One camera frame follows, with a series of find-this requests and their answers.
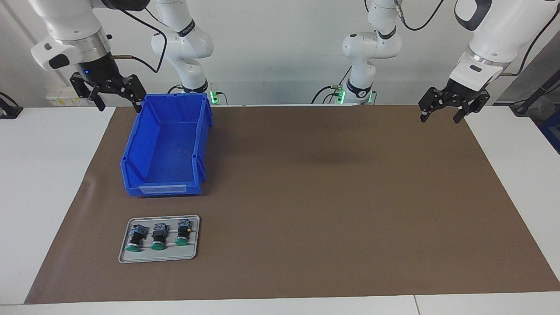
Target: blue plastic bin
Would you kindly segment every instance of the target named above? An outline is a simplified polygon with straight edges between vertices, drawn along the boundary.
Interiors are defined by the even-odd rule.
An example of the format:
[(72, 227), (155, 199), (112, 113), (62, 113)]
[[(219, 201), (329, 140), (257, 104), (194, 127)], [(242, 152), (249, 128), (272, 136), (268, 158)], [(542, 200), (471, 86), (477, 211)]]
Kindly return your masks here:
[(560, 154), (560, 112), (550, 116), (544, 124), (540, 125), (539, 129)]
[(148, 94), (121, 161), (131, 196), (200, 194), (212, 111), (206, 94)]

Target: gray tray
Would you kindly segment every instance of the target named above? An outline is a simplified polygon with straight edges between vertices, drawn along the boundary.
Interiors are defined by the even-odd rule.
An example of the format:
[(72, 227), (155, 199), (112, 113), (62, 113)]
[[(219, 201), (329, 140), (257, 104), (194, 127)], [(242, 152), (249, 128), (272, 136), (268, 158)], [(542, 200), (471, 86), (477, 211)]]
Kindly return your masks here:
[[(178, 246), (175, 244), (177, 239), (177, 227), (179, 220), (189, 219), (192, 232), (189, 235), (189, 243), (186, 246)], [(152, 245), (153, 228), (158, 223), (169, 225), (169, 236), (167, 237), (167, 245), (163, 251), (154, 251), (150, 248)], [(141, 224), (149, 228), (148, 237), (141, 244), (142, 251), (133, 253), (128, 252), (124, 248), (130, 240), (130, 230), (133, 225)], [(119, 262), (153, 262), (153, 261), (171, 261), (171, 260), (189, 260), (193, 259), (197, 254), (198, 231), (200, 229), (200, 217), (198, 215), (185, 216), (160, 216), (160, 217), (135, 217), (128, 221), (127, 231), (124, 234), (123, 245), (120, 248)]]

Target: brown work surface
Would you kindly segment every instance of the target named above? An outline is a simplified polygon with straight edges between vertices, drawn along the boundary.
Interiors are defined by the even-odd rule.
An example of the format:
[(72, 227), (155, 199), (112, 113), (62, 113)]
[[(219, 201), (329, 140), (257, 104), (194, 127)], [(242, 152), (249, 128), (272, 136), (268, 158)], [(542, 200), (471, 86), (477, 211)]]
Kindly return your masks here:
[[(213, 112), (204, 195), (133, 198), (119, 162), (134, 112), (116, 110), (26, 303), (560, 290), (452, 110)], [(195, 259), (119, 264), (130, 218), (190, 214)]]

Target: green led light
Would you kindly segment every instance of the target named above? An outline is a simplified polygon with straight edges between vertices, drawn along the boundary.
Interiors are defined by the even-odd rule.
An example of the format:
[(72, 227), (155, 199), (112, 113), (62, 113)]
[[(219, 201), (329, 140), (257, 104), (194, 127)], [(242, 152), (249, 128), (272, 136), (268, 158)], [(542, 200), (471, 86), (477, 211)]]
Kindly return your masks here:
[(220, 102), (220, 100), (218, 100), (218, 95), (216, 95), (214, 91), (210, 91), (210, 98), (212, 99), (212, 104), (218, 104)]
[(342, 92), (338, 94), (337, 103), (344, 104), (344, 97), (346, 97), (346, 91), (342, 90)]

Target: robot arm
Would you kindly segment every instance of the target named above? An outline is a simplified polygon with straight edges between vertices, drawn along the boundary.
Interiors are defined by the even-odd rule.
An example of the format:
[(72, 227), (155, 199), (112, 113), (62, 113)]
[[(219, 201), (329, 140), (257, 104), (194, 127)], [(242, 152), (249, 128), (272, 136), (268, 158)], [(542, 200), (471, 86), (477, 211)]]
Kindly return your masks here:
[(459, 123), (479, 112), (489, 99), (486, 87), (497, 79), (552, 18), (560, 0), (457, 0), (455, 17), (474, 33), (469, 47), (449, 76), (443, 90), (431, 87), (419, 105), (425, 122), (436, 110), (461, 107)]
[[(171, 29), (165, 32), (168, 40), (165, 59), (177, 70), (183, 90), (187, 93), (211, 90), (202, 66), (194, 59), (212, 55), (212, 38), (196, 25), (185, 0), (156, 0), (156, 6), (161, 22)], [(161, 54), (163, 46), (162, 36), (155, 35), (153, 51)]]
[(367, 102), (375, 76), (375, 59), (396, 57), (403, 45), (396, 33), (398, 14), (393, 0), (372, 0), (368, 22), (375, 29), (372, 33), (349, 35), (343, 43), (344, 55), (352, 62), (352, 73), (344, 83), (345, 101)]
[(111, 56), (108, 37), (93, 13), (93, 7), (143, 10), (150, 0), (29, 0), (43, 19), (49, 36), (31, 49), (35, 61), (45, 70), (76, 66), (70, 82), (81, 98), (105, 104), (99, 93), (117, 94), (132, 102), (136, 111), (146, 91), (136, 75), (123, 77)]

